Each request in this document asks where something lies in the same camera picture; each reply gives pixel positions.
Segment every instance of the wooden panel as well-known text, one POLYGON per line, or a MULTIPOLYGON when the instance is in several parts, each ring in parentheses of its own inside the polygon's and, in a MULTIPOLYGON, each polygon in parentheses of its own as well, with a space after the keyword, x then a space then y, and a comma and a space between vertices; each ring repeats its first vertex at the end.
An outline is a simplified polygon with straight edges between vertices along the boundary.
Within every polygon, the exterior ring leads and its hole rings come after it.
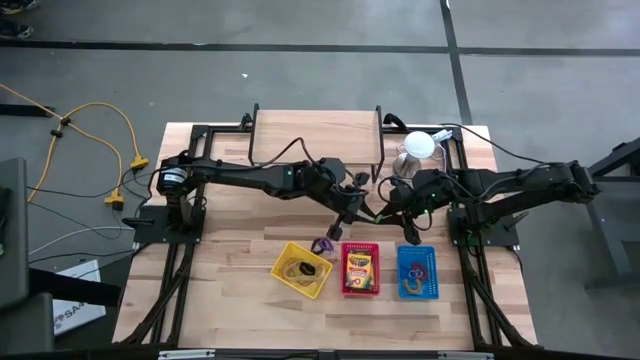
MULTIPOLYGON (((191 123, 169 123, 159 159, 186 148, 191 123)), ((486 127, 474 127, 488 136, 486 127)), ((464 134, 471 167, 495 169, 491 146, 464 134)), ((391 175, 403 136, 385 137, 391 175)), ((216 136, 212 158, 247 163, 248 135, 216 136)), ((433 161, 423 166, 439 167, 433 161)), ((369 171, 351 166, 352 171, 369 171)), ((373 211, 384 203, 368 185, 373 211)), ((383 194, 391 189, 383 185, 383 194)), ((457 250, 449 245, 445 209, 433 215, 431 230, 421 234, 436 249, 440 299, 403 301, 396 285, 397 245, 406 244, 402 229, 357 223, 345 228, 344 241, 373 241, 380 246, 381 293, 374 299, 350 299, 340 294, 337 266, 319 295, 311 300, 274 279, 269 270, 287 241, 309 247, 333 222, 331 211, 308 199, 281 201, 250 189, 208 185, 207 221, 195 253, 180 346, 240 348, 335 349, 470 349, 466 300, 457 250)), ((154 197, 154 203, 162 203, 154 197)), ((427 219, 418 219, 425 226, 427 219)), ((156 298, 167 246, 150 245, 133 262, 114 340, 131 333, 156 298)), ((503 249, 487 250, 497 302, 530 341, 535 333, 522 275, 516 259, 503 249)), ((479 306, 488 338, 486 310, 479 306)), ((165 322, 168 332, 171 315, 165 322)))
MULTIPOLYGON (((297 137, 304 139, 314 159, 336 157, 352 165, 380 163, 375 111, 258 110, 252 159, 267 162, 297 137)), ((306 159, 297 144, 278 163, 306 159)))

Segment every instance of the yellow basket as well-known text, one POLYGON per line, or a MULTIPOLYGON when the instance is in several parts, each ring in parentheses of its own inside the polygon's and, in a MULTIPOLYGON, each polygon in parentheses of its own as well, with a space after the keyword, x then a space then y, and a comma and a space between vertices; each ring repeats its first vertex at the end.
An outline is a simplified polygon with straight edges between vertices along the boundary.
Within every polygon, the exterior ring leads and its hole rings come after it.
POLYGON ((318 294, 320 294, 320 290, 322 290, 322 287, 324 286, 324 283, 327 281, 327 278, 329 278, 329 273, 331 272, 331 268, 332 268, 332 265, 327 260, 321 258, 320 256, 312 253, 311 251, 303 248, 302 246, 296 243, 288 242, 287 246, 284 247, 284 250, 282 250, 282 253, 278 257, 278 260, 276 260, 276 263, 271 268, 271 275, 273 275, 275 278, 282 281, 283 283, 287 284, 288 286, 305 294, 306 296, 312 299, 315 299, 316 297, 318 297, 318 294), (297 282, 288 281, 284 277, 284 270, 292 261, 297 261, 297 260, 308 262, 310 264, 313 264, 314 266, 318 266, 318 265, 324 266, 324 268, 326 269, 324 272, 324 276, 318 279, 318 281, 314 281, 313 283, 307 286, 300 285, 297 282))

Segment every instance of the purple object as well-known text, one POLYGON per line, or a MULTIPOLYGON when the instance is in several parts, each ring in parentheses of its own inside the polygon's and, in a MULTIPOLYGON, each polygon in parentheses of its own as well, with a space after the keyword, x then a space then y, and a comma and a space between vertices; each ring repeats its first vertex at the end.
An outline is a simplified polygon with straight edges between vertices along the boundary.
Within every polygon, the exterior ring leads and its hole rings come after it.
POLYGON ((332 253, 334 250, 335 249, 333 247, 333 243, 331 242, 331 239, 329 239, 326 236, 313 240, 313 243, 311 244, 311 252, 316 255, 320 255, 325 251, 332 253))

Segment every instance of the yellow extension cord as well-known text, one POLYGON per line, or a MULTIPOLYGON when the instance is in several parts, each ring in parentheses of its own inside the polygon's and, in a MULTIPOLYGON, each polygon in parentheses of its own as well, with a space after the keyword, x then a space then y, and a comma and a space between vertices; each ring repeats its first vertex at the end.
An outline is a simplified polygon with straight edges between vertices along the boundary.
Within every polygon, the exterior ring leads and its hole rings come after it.
MULTIPOLYGON (((143 169, 145 166, 147 166, 149 164, 149 160, 147 158, 142 157, 142 155, 140 155, 140 151, 138 150, 138 143, 136 141, 136 135, 135 135, 135 132, 133 130, 133 126, 131 125, 131 121, 129 120, 129 118, 120 109, 118 109, 114 105, 109 104, 109 103, 105 103, 105 102, 91 102, 91 103, 84 104, 82 106, 79 106, 79 107, 71 110, 65 116, 60 116, 60 115, 56 114, 55 112, 47 109, 43 105, 37 103, 36 101, 31 100, 28 97, 20 94, 19 92, 7 87, 6 85, 0 84, 0 87, 5 89, 5 90, 7 90, 10 93, 12 93, 13 95, 16 95, 19 98, 21 98, 21 99, 23 99, 23 100, 25 100, 25 101, 37 106, 38 108, 40 108, 43 111, 51 114, 52 116, 58 118, 59 120, 70 118, 72 115, 78 113, 80 110, 88 108, 88 107, 91 107, 91 106, 104 106, 104 107, 108 107, 108 108, 114 110, 115 112, 120 114, 120 116, 122 116, 122 118, 125 120, 125 122, 129 126, 129 130, 131 132, 131 139, 133 141, 133 149, 134 149, 134 152, 135 152, 135 159, 130 164, 130 168, 131 169, 135 169, 135 170, 140 170, 140 169, 143 169)), ((100 143, 104 144, 105 146, 110 148, 116 154, 116 157, 118 158, 118 181, 116 182, 116 188, 113 190, 111 195, 109 197, 105 198, 105 203, 106 204, 112 204, 114 202, 124 203, 124 198, 120 195, 120 186, 122 186, 122 157, 120 156, 120 152, 118 151, 118 149, 116 149, 108 141, 106 141, 106 140, 104 140, 104 139, 102 139, 100 137, 97 137, 95 135, 91 135, 91 134, 85 132, 84 130, 80 129, 78 126, 76 126, 73 123, 69 123, 68 126, 73 128, 74 130, 76 130, 80 134, 88 137, 89 139, 95 140, 97 142, 100 142, 100 143)), ((58 123, 58 127, 57 127, 56 130, 57 131, 62 131, 63 128, 64 128, 64 126, 61 123, 58 123)), ((34 187, 34 190, 29 195, 29 198, 27 199, 28 202, 31 202, 33 200, 33 197, 37 193, 38 189, 40 189, 40 186, 42 186, 42 183, 44 182, 44 179, 47 177, 47 173, 49 172, 49 167, 51 166, 51 160, 53 158, 53 151, 55 149, 57 141, 58 141, 58 137, 53 136, 53 138, 51 139, 51 143, 49 144, 49 150, 47 152, 47 160, 45 162, 44 169, 42 171, 42 175, 40 176, 40 180, 38 180, 38 183, 34 187)))

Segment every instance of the blue basket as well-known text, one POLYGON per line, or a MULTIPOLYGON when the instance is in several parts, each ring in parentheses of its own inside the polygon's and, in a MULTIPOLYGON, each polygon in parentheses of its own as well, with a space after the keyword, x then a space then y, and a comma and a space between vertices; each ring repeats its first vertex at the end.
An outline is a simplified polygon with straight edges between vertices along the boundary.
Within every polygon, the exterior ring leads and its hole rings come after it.
POLYGON ((438 293, 438 271, 436 268, 436 251, 432 246, 398 246, 398 295, 403 299, 425 299, 436 300, 438 293), (413 269, 414 263, 422 264, 427 270, 427 279, 422 280, 422 290, 418 294, 412 294, 404 286, 404 280, 409 281, 409 286, 413 289, 417 287, 415 279, 416 272, 413 269))

